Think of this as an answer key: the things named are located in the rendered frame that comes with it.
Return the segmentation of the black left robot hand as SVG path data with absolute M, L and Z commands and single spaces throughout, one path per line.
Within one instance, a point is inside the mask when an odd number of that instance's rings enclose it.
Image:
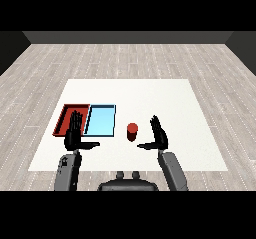
M 83 115 L 74 110 L 70 116 L 69 128 L 66 130 L 64 146 L 67 151 L 78 149 L 91 150 L 100 145 L 99 142 L 82 142 L 81 141 L 81 125 Z

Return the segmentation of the small red can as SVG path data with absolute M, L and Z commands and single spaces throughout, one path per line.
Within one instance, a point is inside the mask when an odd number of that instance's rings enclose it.
M 136 123 L 129 123 L 127 125 L 127 139 L 133 142 L 136 139 L 138 132 L 138 125 Z

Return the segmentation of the light blue shallow open box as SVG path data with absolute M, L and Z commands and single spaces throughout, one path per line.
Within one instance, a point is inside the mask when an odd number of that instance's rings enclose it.
M 115 114 L 114 104 L 92 104 L 86 118 L 83 135 L 85 137 L 113 137 Z

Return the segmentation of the dark grey robot body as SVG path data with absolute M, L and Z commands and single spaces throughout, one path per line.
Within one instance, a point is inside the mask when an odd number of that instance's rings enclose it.
M 142 180 L 138 171 L 132 172 L 131 179 L 125 179 L 124 172 L 118 171 L 116 178 L 101 183 L 98 191 L 158 191 L 158 187 L 155 183 Z

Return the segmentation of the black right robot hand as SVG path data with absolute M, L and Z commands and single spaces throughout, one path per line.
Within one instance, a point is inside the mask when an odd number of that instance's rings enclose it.
M 166 150 L 168 148 L 168 137 L 156 115 L 150 119 L 150 124 L 154 134 L 154 141 L 150 143 L 138 144 L 138 147 L 146 150 Z

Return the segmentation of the red shallow open box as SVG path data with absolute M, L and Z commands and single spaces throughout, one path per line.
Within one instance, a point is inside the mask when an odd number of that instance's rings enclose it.
M 71 114 L 76 111 L 82 115 L 81 124 L 81 135 L 84 135 L 84 127 L 87 120 L 87 115 L 89 113 L 89 104 L 65 104 L 62 108 L 58 121 L 56 123 L 55 129 L 53 131 L 53 136 L 64 137 L 66 131 L 69 129 Z

